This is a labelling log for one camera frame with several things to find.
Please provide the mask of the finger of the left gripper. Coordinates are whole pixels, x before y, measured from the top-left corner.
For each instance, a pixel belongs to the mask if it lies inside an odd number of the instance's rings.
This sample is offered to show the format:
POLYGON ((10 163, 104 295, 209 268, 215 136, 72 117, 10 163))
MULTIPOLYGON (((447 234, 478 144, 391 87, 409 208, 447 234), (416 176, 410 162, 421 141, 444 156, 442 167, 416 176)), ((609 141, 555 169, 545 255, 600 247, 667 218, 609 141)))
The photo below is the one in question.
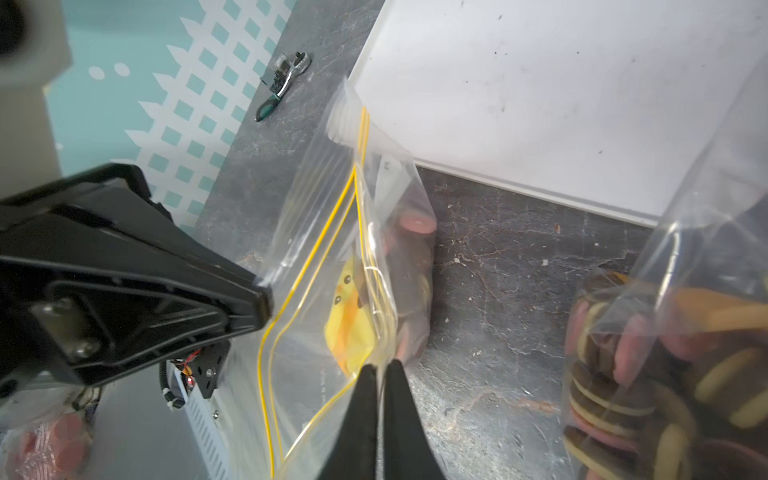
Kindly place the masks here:
POLYGON ((263 328, 271 293, 159 208, 35 218, 35 365, 105 384, 263 328))

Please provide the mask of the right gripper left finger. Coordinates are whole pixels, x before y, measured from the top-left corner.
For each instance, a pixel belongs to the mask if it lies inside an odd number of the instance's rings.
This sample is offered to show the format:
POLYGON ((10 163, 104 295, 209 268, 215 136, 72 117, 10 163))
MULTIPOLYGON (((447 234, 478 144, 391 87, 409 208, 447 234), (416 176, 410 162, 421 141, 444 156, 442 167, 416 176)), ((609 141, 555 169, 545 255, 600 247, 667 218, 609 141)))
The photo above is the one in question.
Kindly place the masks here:
POLYGON ((378 441, 378 383, 373 365, 357 378, 337 440, 318 478, 373 480, 378 441))

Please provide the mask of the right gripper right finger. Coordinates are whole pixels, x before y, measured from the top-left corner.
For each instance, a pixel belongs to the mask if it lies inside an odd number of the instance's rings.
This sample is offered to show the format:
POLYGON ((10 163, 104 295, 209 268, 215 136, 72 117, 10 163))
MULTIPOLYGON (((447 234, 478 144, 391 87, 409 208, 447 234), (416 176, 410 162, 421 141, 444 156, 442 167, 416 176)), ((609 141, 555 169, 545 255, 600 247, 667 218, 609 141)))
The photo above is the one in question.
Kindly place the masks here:
POLYGON ((445 480, 429 445, 403 364, 394 359, 384 377, 384 478, 445 480))

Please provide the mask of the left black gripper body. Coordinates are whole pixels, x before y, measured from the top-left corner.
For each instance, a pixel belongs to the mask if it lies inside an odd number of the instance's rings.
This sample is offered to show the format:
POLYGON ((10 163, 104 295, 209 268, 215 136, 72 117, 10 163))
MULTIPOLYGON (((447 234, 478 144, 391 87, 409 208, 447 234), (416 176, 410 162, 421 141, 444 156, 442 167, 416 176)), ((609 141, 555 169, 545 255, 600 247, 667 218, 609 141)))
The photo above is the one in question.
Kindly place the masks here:
POLYGON ((1 204, 1 386, 42 372, 102 385, 180 350, 173 258, 137 233, 174 227, 140 168, 110 164, 1 204))

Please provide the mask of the ziploc bag with yellow chick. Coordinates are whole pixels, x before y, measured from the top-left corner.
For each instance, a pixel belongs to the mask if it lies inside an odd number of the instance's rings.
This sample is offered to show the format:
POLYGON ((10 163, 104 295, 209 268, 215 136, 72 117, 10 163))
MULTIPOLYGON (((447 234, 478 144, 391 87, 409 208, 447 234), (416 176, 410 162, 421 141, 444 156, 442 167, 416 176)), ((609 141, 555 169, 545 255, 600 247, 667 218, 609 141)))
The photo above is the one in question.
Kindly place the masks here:
POLYGON ((215 394, 233 478, 315 478, 361 370, 422 354, 436 231, 412 156, 342 81, 262 264, 272 318, 233 342, 215 394))

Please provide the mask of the clear ziploc bag of cookies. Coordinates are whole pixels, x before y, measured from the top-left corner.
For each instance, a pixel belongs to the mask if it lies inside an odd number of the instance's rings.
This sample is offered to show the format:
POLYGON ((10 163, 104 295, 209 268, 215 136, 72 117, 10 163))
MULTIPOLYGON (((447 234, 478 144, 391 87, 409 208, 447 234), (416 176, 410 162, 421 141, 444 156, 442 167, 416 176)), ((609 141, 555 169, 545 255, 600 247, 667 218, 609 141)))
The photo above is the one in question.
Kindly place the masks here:
POLYGON ((628 274, 580 286, 562 441, 577 479, 767 475, 767 65, 628 274))

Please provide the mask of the white plastic tray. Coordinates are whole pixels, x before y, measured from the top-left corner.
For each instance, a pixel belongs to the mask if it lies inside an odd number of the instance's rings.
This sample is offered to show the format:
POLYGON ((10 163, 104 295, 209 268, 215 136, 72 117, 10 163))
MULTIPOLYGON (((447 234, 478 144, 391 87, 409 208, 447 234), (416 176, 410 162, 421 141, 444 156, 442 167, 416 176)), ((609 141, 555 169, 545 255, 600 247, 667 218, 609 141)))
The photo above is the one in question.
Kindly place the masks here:
POLYGON ((388 1, 350 81, 426 167, 651 226, 766 53, 763 1, 388 1))

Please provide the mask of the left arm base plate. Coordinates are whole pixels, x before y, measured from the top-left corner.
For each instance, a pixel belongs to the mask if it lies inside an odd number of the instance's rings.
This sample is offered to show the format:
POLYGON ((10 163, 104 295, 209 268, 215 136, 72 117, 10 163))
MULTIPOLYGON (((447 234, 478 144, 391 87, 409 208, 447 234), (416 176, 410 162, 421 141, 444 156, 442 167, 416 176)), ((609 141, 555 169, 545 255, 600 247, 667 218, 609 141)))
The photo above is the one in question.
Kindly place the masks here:
POLYGON ((159 384, 167 405, 182 409, 195 390, 203 399, 210 399, 218 386, 230 348, 231 342, 223 341, 197 349, 181 359, 162 361, 158 371, 159 384))

